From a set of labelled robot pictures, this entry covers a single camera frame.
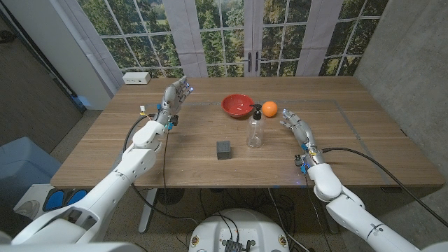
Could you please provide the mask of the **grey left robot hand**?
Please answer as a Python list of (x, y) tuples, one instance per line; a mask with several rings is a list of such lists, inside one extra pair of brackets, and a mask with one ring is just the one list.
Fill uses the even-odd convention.
[(177, 114), (181, 110), (182, 103), (192, 91), (193, 88), (188, 83), (187, 76), (183, 76), (169, 85), (164, 91), (161, 103), (157, 105), (155, 121), (164, 125), (168, 130), (177, 126)]

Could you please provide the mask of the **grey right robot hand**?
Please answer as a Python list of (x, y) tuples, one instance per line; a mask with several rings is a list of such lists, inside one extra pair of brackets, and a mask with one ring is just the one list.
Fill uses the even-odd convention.
[(310, 126), (288, 109), (282, 111), (282, 116), (284, 120), (280, 123), (294, 133), (297, 142), (304, 151), (303, 155), (295, 156), (295, 164), (300, 167), (302, 173), (306, 174), (307, 170), (314, 165), (323, 164), (325, 160), (316, 145)]

